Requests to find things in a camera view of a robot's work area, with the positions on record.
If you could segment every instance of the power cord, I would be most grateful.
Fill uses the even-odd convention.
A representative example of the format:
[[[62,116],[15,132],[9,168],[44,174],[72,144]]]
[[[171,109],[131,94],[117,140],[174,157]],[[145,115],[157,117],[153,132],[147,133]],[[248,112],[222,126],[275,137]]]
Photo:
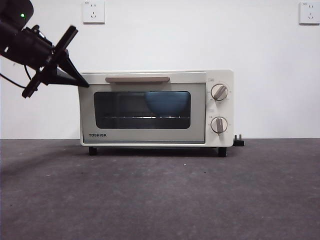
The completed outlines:
[[[4,76],[3,74],[0,73],[0,76],[3,77],[5,80],[8,80],[10,83],[16,85],[17,87],[19,88],[22,88],[22,89],[25,89],[26,87],[25,86],[22,86],[14,81],[12,81],[11,79],[7,78],[6,76]]]
[[[26,73],[26,75],[28,76],[29,80],[31,80],[31,76],[30,76],[30,74],[29,74],[29,72],[28,72],[28,69],[27,69],[27,66],[26,66],[26,65],[24,65],[24,70],[25,70],[25,73]]]

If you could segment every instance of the oven control knob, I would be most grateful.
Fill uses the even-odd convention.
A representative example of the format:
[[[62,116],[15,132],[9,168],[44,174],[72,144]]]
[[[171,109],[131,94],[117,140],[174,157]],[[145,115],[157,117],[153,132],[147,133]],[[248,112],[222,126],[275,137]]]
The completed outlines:
[[[211,122],[212,130],[217,134],[222,134],[227,130],[228,123],[223,117],[216,117]]]
[[[223,84],[217,84],[211,89],[211,95],[215,100],[221,101],[227,97],[228,89]]]

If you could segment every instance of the white toaster oven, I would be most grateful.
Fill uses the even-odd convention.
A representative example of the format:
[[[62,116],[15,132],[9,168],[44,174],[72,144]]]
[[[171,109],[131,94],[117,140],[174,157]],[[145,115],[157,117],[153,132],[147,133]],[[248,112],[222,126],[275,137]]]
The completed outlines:
[[[84,72],[80,141],[96,147],[218,147],[234,142],[231,70]]]

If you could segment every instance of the oven glass window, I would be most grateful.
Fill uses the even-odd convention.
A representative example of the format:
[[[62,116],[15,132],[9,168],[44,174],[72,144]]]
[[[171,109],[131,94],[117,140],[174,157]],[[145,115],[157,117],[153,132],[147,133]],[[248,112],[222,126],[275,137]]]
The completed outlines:
[[[188,129],[191,95],[188,91],[94,94],[95,122],[100,129]]]

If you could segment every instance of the blue bowl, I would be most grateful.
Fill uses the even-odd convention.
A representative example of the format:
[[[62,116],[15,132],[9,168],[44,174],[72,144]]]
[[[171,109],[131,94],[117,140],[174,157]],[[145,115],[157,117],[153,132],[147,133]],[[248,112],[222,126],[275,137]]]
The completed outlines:
[[[185,109],[190,93],[186,91],[151,91],[146,92],[146,104],[158,117],[178,117]]]

